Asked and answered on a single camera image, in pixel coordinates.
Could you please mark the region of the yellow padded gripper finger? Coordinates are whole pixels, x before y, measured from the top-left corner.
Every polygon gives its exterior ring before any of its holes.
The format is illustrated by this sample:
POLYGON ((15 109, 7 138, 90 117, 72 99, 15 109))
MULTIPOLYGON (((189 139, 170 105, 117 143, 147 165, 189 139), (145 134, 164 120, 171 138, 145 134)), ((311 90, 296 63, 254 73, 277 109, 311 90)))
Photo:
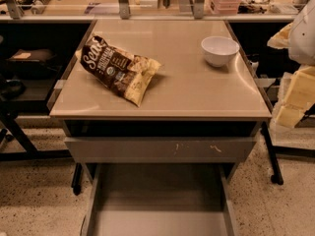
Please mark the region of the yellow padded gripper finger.
POLYGON ((301 66, 291 77, 276 123, 294 128, 315 104, 315 67, 301 66))
POLYGON ((291 29, 292 23, 287 24, 280 31, 274 34, 267 42, 269 47, 275 49, 284 49, 289 47, 289 32, 291 29))

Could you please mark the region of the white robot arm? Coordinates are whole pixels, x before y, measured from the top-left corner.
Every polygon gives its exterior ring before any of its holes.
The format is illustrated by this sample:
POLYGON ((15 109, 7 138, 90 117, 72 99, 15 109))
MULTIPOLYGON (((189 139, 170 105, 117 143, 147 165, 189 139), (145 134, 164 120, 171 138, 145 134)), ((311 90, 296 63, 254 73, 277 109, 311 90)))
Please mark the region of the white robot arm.
POLYGON ((288 50, 290 60, 300 67, 291 76, 276 123, 293 128, 315 104, 315 0, 303 7, 294 21, 274 36, 267 45, 288 50))

